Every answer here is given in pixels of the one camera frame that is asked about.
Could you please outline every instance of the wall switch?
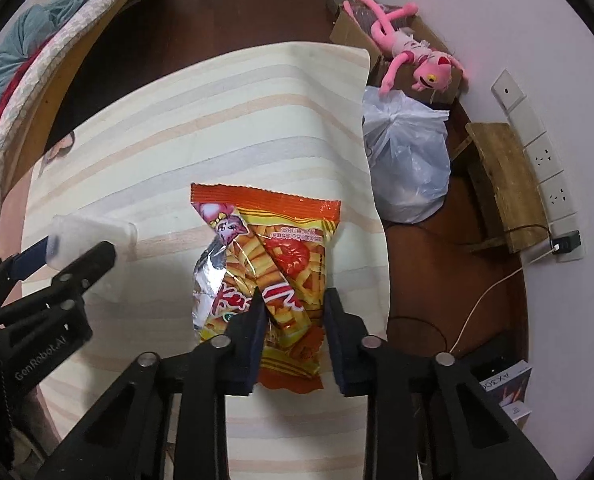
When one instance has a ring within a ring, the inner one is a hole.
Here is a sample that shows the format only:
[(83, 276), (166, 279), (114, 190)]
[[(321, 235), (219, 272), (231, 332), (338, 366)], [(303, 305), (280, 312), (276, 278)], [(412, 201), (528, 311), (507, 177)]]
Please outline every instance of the wall switch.
[(584, 245), (584, 237), (580, 230), (577, 213), (554, 221), (550, 225), (550, 229), (553, 238), (570, 233), (571, 231), (580, 231), (581, 245), (568, 254), (556, 254), (555, 258), (557, 258), (558, 262), (581, 260), (584, 256), (586, 256), (586, 246)]
[(491, 90), (506, 112), (511, 111), (517, 103), (526, 97), (506, 70), (493, 83)]
[(552, 148), (548, 133), (541, 134), (524, 149), (539, 182), (551, 178), (562, 170), (560, 160)]
[(519, 135), (522, 145), (533, 142), (537, 137), (546, 131), (546, 128), (535, 114), (529, 99), (524, 99), (511, 112), (508, 118), (513, 129)]
[(539, 184), (539, 188), (549, 222), (575, 213), (575, 206), (568, 191), (563, 171)]

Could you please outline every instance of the power adapter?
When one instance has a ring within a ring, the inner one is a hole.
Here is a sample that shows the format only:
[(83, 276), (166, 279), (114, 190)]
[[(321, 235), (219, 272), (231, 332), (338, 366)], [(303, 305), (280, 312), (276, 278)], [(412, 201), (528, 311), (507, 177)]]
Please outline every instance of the power adapter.
[(553, 254), (567, 254), (573, 252), (581, 245), (579, 231), (571, 231), (552, 239), (552, 246), (558, 248), (552, 251)]

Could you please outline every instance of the white cable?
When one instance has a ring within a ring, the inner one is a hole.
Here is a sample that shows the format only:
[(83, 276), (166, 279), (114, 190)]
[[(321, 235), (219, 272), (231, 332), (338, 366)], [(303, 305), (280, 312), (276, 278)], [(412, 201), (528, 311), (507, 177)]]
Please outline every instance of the white cable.
[(462, 330), (461, 330), (461, 332), (459, 332), (459, 335), (457, 336), (457, 341), (455, 341), (455, 344), (450, 349), (450, 353), (452, 354), (453, 353), (453, 350), (455, 350), (455, 348), (457, 348), (457, 345), (459, 344), (459, 341), (462, 338), (462, 335), (464, 335), (464, 330), (466, 330), (466, 325), (468, 325), (468, 322), (471, 320), (472, 315), (475, 313), (475, 309), (477, 309), (477, 307), (479, 306), (479, 304), (482, 302), (482, 300), (484, 299), (484, 296), (486, 296), (493, 288), (495, 288), (496, 286), (498, 286), (500, 283), (505, 282), (509, 278), (512, 278), (514, 275), (517, 274), (517, 272), (519, 272), (520, 270), (522, 270), (524, 267), (528, 267), (530, 264), (534, 264), (535, 262), (537, 262), (537, 261), (541, 260), (542, 258), (545, 258), (546, 256), (548, 256), (549, 254), (554, 253), (554, 251), (556, 251), (559, 248), (560, 248), (560, 246), (558, 244), (555, 244), (555, 246), (551, 250), (545, 252), (544, 254), (541, 254), (540, 256), (537, 256), (534, 260), (531, 260), (530, 262), (528, 262), (527, 264), (525, 264), (525, 266), (519, 267), (519, 269), (514, 270), (509, 275), (504, 276), (503, 278), (501, 278), (501, 280), (496, 281), (495, 283), (493, 283), (492, 285), (490, 285), (486, 290), (484, 290), (484, 293), (480, 296), (480, 298), (475, 302), (475, 305), (472, 307), (471, 313), (466, 318), (466, 321), (464, 321), (464, 325), (462, 326)]

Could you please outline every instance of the wooden floor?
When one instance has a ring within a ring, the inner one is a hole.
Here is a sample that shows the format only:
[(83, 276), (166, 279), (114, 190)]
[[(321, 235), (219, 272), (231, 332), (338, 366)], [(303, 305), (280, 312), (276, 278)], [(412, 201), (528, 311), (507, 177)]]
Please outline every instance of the wooden floor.
[[(48, 144), (127, 93), (175, 70), (249, 46), (327, 41), (331, 28), (325, 0), (144, 0), (117, 16), (93, 47), (66, 95)], [(461, 122), (452, 115), (449, 147), (463, 138)], [(422, 228), (390, 226), (386, 236), (391, 317), (428, 320), (449, 346), (480, 294), (519, 265), (516, 256), (503, 250), (472, 255), (455, 244), (481, 239), (471, 189), (456, 177), (445, 206)], [(525, 316), (520, 273), (482, 301), (458, 350), (515, 329), (519, 352), (525, 354)], [(445, 346), (435, 329), (408, 319), (391, 320), (389, 338), (422, 355)]]

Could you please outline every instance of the pink panther plush toy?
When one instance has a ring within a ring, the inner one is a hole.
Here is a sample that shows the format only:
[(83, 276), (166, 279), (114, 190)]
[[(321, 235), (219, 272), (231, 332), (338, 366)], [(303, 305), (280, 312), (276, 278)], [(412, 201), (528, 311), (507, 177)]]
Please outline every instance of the pink panther plush toy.
[[(406, 4), (401, 9), (386, 14), (374, 0), (359, 1), (371, 9), (377, 17), (371, 27), (373, 40), (385, 54), (392, 54), (393, 58), (386, 75), (381, 80), (379, 95), (384, 95), (392, 89), (395, 74), (403, 64), (419, 65), (413, 72), (413, 77), (417, 82), (412, 86), (412, 89), (418, 92), (426, 88), (443, 92), (451, 83), (451, 67), (456, 66), (462, 72), (464, 71), (464, 67), (455, 57), (433, 50), (427, 41), (416, 41), (410, 29), (395, 30), (392, 27), (392, 20), (416, 14), (418, 7), (415, 4)], [(347, 0), (344, 2), (344, 9), (354, 18), (352, 8)]]

